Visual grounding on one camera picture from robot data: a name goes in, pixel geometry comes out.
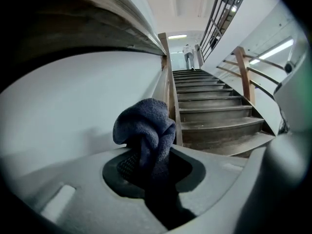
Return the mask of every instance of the stair step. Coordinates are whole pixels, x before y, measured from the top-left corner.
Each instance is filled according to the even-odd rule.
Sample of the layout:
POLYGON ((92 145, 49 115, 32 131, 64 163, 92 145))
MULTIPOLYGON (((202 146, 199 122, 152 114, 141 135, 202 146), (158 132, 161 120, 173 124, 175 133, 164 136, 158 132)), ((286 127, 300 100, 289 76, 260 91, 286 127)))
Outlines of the stair step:
POLYGON ((205 71, 202 71, 201 69, 195 69, 195 71, 193 71, 191 69, 183 69, 183 70, 172 71, 173 74, 187 74, 187 73, 194 73, 194 72, 204 72, 204 73, 206 73, 205 71))
POLYGON ((242 156, 244 153, 253 150, 261 145, 266 144, 274 136, 258 132, 253 135, 243 136, 230 141, 214 141, 199 143, 183 143, 184 147, 200 150, 203 152, 225 155, 225 156, 242 156))
POLYGON ((195 99, 179 100, 179 108, 196 108, 196 107, 227 107, 239 106, 242 104, 242 96, 219 96, 219 97, 195 97, 195 99))
POLYGON ((252 106, 232 106, 232 107, 212 107, 212 108, 190 108, 190 109, 180 109, 181 114, 196 114, 196 113, 207 113, 207 112, 224 112, 233 110, 244 110, 252 109, 252 106))
POLYGON ((212 75, 209 75, 207 73, 204 72, 200 72, 200 73, 191 73, 191 74, 182 74, 182 75, 174 75, 174 78, 185 78, 185 77, 213 77, 212 75))
POLYGON ((190 97, 186 99, 180 99, 179 101, 193 101, 193 100, 213 100, 213 99, 242 99, 243 96, 206 96, 206 97, 190 97))
POLYGON ((182 108, 181 122, 232 119, 251 116, 252 106, 229 106, 210 108, 182 108))
POLYGON ((184 87, 198 87, 198 86, 209 86, 209 85, 217 86, 218 84, 217 84, 217 81, 184 82, 184 83, 178 83, 177 85, 175 85, 175 87, 184 88, 184 87))
POLYGON ((194 93, 178 93, 177 98, 178 101, 181 99, 192 99, 198 97, 205 97, 205 98, 212 98, 212 97, 219 97, 219 96, 229 96, 232 94, 233 89, 211 89, 205 92, 194 92, 194 93))
POLYGON ((196 93, 196 92, 213 92, 213 91, 233 91, 232 88, 212 88, 212 86, 204 86, 204 87, 191 87, 187 90, 178 92, 179 94, 182 93, 196 93))
POLYGON ((193 87, 178 87, 176 88, 177 93, 184 93, 187 91, 196 92, 196 91, 203 91, 206 89, 222 89, 224 87, 224 83, 216 83, 206 86, 193 86, 193 87))
POLYGON ((190 79, 216 79, 213 76, 201 76, 201 75, 197 75, 197 76, 185 76, 185 77, 175 77, 174 76, 175 81, 176 80, 190 80, 190 79))
POLYGON ((216 139, 229 141, 259 132, 263 122, 263 119, 244 117, 182 123, 183 141, 187 143, 213 142, 216 139))
POLYGON ((217 83, 219 79, 211 77, 211 78, 191 78, 191 79, 175 79, 175 84, 185 84, 189 82, 214 82, 217 83))

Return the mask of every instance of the hole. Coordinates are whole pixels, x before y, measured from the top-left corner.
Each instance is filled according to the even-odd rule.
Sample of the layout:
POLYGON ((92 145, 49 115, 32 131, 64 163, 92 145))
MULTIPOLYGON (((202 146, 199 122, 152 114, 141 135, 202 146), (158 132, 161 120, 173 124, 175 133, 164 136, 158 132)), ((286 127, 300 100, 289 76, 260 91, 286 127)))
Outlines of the hole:
MULTIPOLYGON (((107 162, 103 168, 106 184, 119 196, 144 198, 146 178, 138 170, 140 152, 132 149, 107 162)), ((173 148, 169 153, 169 176, 178 193, 192 191, 204 179, 204 165, 173 148)))

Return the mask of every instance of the ceiling light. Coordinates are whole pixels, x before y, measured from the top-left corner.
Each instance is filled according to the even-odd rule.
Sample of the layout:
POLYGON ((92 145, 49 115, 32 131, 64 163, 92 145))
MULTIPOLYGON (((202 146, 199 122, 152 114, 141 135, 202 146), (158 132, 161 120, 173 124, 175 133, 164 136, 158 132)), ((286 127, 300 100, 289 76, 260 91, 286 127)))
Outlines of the ceiling light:
POLYGON ((176 36, 170 36, 168 39, 176 39, 176 38, 184 38, 187 37, 187 35, 176 35, 176 36))
MULTIPOLYGON (((284 50, 284 49, 286 49, 286 48, 288 48, 288 47, 290 47, 292 45, 293 45, 293 39, 291 39, 291 40, 289 40, 289 41, 287 41, 287 42, 277 46, 276 48, 272 49, 271 51, 269 51, 269 52, 259 56, 259 59, 264 60, 264 59, 266 59, 266 58, 268 58, 268 57, 270 57, 272 55, 275 55, 276 53, 278 53, 278 52, 280 52, 280 51, 282 51, 282 50, 284 50)), ((253 64, 256 64, 258 62, 260 62, 260 61, 259 60, 252 60, 250 62, 250 64, 253 65, 253 64)))

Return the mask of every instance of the stair tread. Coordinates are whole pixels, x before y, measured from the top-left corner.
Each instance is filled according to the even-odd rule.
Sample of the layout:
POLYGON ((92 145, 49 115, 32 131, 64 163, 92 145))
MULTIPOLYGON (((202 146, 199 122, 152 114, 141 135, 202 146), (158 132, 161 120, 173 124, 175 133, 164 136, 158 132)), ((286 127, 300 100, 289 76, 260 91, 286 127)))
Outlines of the stair tread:
POLYGON ((193 79, 179 79, 175 80, 176 84, 181 83, 189 83, 189 82, 207 82, 207 81, 219 81, 219 79, 211 77, 211 78, 193 78, 193 79))
POLYGON ((213 76, 185 76, 185 77, 174 77, 175 80, 188 80, 188 79, 216 79, 213 76))
POLYGON ((186 88, 186 87, 199 87, 199 86, 224 86, 225 83, 211 83, 211 84, 179 84, 176 85, 176 88, 186 88))
POLYGON ((192 101, 192 100, 212 100, 212 99, 242 99, 243 96, 201 96, 193 98, 179 99, 178 101, 192 101))
POLYGON ((228 107, 203 107, 203 108, 180 108, 181 114, 192 114, 192 113, 207 113, 207 112, 221 112, 221 111, 232 111, 232 110, 246 110, 252 109, 252 106, 228 106, 228 107))
MULTIPOLYGON (((233 156, 233 155, 242 154, 252 149, 255 149, 269 142, 273 138, 275 138, 275 136, 266 134, 264 132, 258 132, 256 134, 243 136, 235 140, 222 141, 222 142, 216 140, 217 142, 219 142, 218 143, 219 146, 215 146, 214 148, 211 148, 211 149, 201 149, 201 151, 211 153, 211 154, 233 156)), ((200 147, 200 145, 203 145, 203 144, 207 145, 206 143, 198 143, 198 146, 200 147)))
POLYGON ((196 92, 215 92, 215 91, 233 91, 233 88, 194 88, 188 91, 177 91, 178 94, 183 94, 183 93, 196 93, 196 92))
POLYGON ((182 74, 184 74, 184 73, 194 73, 194 72, 204 72, 205 73, 205 71, 202 71, 201 69, 195 69, 195 71, 194 70, 191 70, 191 69, 184 69, 184 70, 175 70, 175 71, 172 71, 172 73, 174 73, 174 74, 180 74, 180 73, 182 73, 182 74))
POLYGON ((182 122, 181 128, 183 131, 205 130, 205 131, 218 131, 232 128, 245 127, 264 122, 264 119, 254 117, 209 120, 209 121, 195 121, 195 122, 182 122))
POLYGON ((191 77, 191 76, 208 76, 212 77, 212 75, 209 75, 205 72, 193 72, 191 74, 186 73, 186 74, 174 74, 174 77, 191 77))

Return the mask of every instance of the blue towel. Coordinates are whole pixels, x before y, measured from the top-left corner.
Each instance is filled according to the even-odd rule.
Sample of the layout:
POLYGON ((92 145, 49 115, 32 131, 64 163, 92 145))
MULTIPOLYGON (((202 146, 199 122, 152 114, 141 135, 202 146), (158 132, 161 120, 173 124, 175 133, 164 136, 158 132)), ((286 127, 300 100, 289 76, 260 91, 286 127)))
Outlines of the blue towel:
POLYGON ((167 105, 153 98, 123 111, 113 129, 116 144, 141 150, 139 175, 145 181, 145 204, 169 230, 194 218, 181 207, 169 174, 169 151, 175 136, 176 125, 168 118, 167 105))
POLYGON ((168 118, 167 105, 153 98, 141 100, 123 111, 113 129, 116 144, 141 149, 141 174, 151 185, 161 187, 169 182, 169 151, 175 136, 176 124, 168 118))

